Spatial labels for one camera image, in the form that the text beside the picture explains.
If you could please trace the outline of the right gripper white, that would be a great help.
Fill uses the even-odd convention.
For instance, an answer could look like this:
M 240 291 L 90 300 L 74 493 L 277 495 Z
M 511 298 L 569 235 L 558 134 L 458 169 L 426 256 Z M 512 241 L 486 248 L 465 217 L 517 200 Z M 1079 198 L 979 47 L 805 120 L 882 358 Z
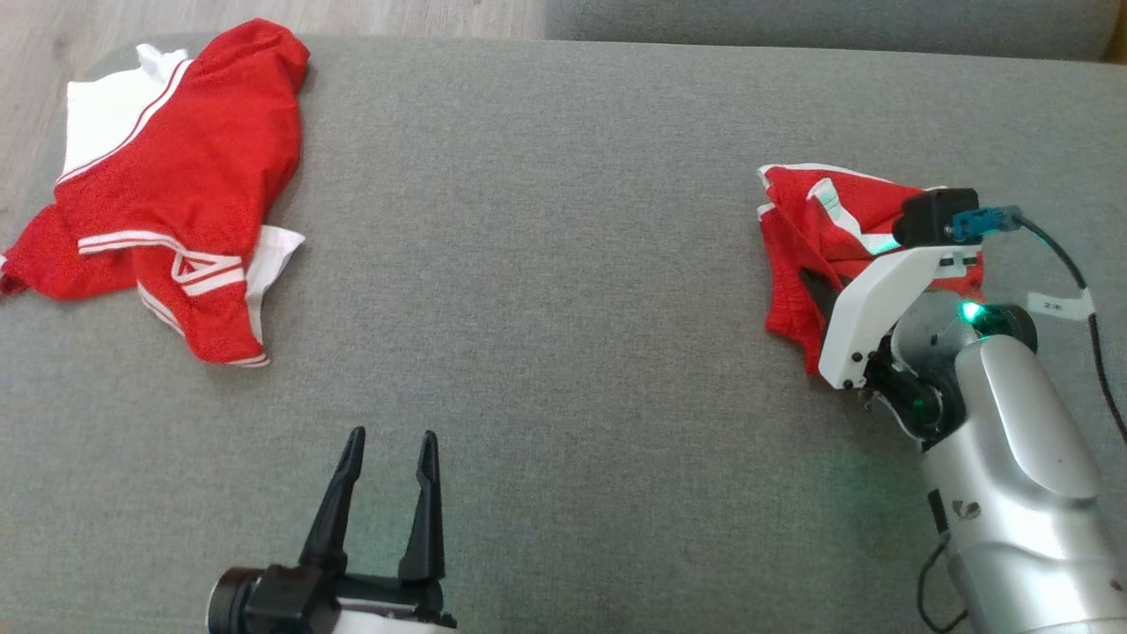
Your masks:
M 965 416 L 953 358 L 977 338 L 962 300 L 934 282 L 968 276 L 977 247 L 913 247 L 882 255 L 842 286 L 837 273 L 799 269 L 828 330 L 817 370 L 833 389 L 881 402 L 909 438 L 938 443 Z

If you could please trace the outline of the large grey sofa seat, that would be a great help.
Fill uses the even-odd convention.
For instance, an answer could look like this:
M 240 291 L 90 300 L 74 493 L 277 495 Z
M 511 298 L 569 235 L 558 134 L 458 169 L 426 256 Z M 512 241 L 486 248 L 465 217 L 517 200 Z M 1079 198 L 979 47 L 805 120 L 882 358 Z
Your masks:
M 358 425 L 350 569 L 394 573 L 434 430 L 464 634 L 924 634 L 917 453 L 764 327 L 770 162 L 1022 206 L 1127 407 L 1127 68 L 305 41 L 269 366 L 199 364 L 132 292 L 0 302 L 5 634 L 205 634 Z

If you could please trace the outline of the red white sports jersey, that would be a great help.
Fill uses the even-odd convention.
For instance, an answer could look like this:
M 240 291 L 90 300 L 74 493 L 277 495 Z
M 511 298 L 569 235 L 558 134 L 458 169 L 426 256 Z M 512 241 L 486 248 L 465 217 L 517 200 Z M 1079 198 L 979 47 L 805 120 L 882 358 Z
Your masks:
M 269 364 L 261 301 L 305 236 L 267 217 L 298 172 L 310 53 L 254 18 L 197 55 L 66 84 L 54 198 L 0 255 L 0 296 L 136 291 L 205 364 Z

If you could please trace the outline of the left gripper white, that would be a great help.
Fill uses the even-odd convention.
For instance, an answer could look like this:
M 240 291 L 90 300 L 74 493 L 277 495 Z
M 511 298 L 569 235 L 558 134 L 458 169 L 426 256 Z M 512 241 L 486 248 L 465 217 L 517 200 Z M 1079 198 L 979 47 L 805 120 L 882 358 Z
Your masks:
M 299 565 L 343 573 L 349 565 L 345 545 L 349 530 L 350 501 L 361 477 L 366 430 L 350 430 L 335 472 L 307 533 Z M 459 634 L 458 623 L 446 611 L 443 578 L 446 577 L 442 490 L 440 489 L 438 434 L 424 434 L 417 461 L 419 486 L 412 527 L 399 578 L 341 575 L 335 581 L 335 600 L 341 606 L 332 634 Z

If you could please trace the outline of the red white sports shorts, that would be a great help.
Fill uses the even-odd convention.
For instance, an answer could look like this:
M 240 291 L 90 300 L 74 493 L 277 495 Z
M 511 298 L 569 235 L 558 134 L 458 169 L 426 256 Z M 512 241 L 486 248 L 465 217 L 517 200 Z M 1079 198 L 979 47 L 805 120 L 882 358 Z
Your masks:
M 817 370 L 828 322 L 799 280 L 799 269 L 837 273 L 842 286 L 860 276 L 879 256 L 899 252 L 891 224 L 899 217 L 902 200 L 935 188 L 913 188 L 886 178 L 842 167 L 804 164 L 763 166 L 758 176 L 767 204 L 758 209 L 772 274 L 766 328 L 800 345 L 806 369 Z M 953 245 L 977 247 L 980 242 Z M 980 300 L 983 261 L 968 276 L 934 282 L 933 291 L 952 291 L 962 300 Z

